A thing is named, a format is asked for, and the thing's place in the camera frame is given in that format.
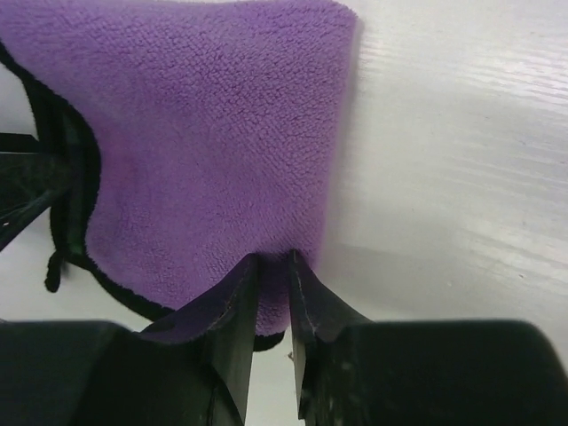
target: white wood-grain surface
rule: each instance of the white wood-grain surface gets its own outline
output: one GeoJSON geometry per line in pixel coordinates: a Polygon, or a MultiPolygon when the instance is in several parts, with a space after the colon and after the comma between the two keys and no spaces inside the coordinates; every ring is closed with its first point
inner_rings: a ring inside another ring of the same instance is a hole
{"type": "MultiPolygon", "coordinates": [[[[529,320],[568,365],[568,2],[343,2],[361,25],[321,278],[377,320],[529,320]]],[[[0,131],[34,132],[3,69],[0,95],[0,131]]],[[[43,292],[50,252],[42,217],[0,255],[1,318],[146,324],[86,272],[43,292]]],[[[256,356],[248,424],[296,424],[288,352],[256,356]]]]}

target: black plastic part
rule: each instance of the black plastic part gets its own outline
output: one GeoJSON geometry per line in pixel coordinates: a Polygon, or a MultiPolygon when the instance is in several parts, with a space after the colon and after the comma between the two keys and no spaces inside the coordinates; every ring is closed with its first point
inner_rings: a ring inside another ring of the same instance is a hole
{"type": "Polygon", "coordinates": [[[290,258],[306,426],[568,424],[568,381],[547,339],[516,321],[371,323],[290,258]]]}
{"type": "Polygon", "coordinates": [[[0,325],[3,426],[242,426],[257,259],[142,333],[104,322],[0,325]]]}
{"type": "Polygon", "coordinates": [[[49,145],[39,142],[31,135],[0,133],[0,154],[48,154],[50,152],[49,145]]]}
{"type": "Polygon", "coordinates": [[[71,171],[56,156],[0,154],[0,250],[60,199],[71,181],[71,171]]]}

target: white table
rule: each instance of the white table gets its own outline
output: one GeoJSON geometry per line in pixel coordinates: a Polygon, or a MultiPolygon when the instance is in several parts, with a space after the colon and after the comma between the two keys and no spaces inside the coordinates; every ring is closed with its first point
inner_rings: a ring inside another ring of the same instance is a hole
{"type": "MultiPolygon", "coordinates": [[[[344,2],[362,31],[320,277],[377,320],[529,320],[568,365],[568,3],[344,2]]],[[[5,70],[0,93],[0,131],[34,132],[5,70]]],[[[0,318],[146,324],[78,269],[44,292],[51,250],[43,216],[0,255],[0,318]]],[[[248,424],[296,424],[289,351],[256,356],[248,424]]]]}

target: purple microfiber towel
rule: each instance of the purple microfiber towel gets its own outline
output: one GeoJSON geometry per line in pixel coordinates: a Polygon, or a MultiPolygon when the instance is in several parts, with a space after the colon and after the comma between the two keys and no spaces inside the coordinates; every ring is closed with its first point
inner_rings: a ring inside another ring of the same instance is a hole
{"type": "Polygon", "coordinates": [[[2,43],[99,145],[89,257],[177,309],[265,255],[260,335],[289,322],[280,255],[318,257],[355,26],[328,0],[0,0],[2,43]]]}

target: black stitched border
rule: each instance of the black stitched border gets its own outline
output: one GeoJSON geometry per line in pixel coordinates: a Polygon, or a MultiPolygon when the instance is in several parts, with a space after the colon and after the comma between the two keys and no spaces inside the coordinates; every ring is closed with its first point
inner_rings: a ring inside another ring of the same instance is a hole
{"type": "MultiPolygon", "coordinates": [[[[121,287],[110,280],[89,258],[85,247],[85,234],[91,213],[95,208],[99,192],[100,181],[100,152],[97,141],[89,124],[69,102],[53,92],[45,84],[37,80],[25,68],[21,67],[10,55],[0,40],[0,62],[13,72],[24,85],[28,95],[32,113],[35,118],[37,136],[41,142],[51,144],[51,149],[69,161],[69,150],[65,140],[63,127],[63,114],[75,126],[79,138],[83,142],[83,212],[82,212],[82,245],[83,256],[73,255],[67,244],[67,213],[69,211],[69,194],[62,196],[51,207],[51,237],[55,249],[59,251],[71,264],[89,271],[99,282],[101,287],[116,301],[123,304],[138,315],[148,320],[156,321],[173,312],[172,309],[151,302],[134,293],[132,290],[121,287]]],[[[255,351],[267,351],[276,346],[284,338],[284,332],[275,335],[257,335],[255,337],[255,351]]]]}

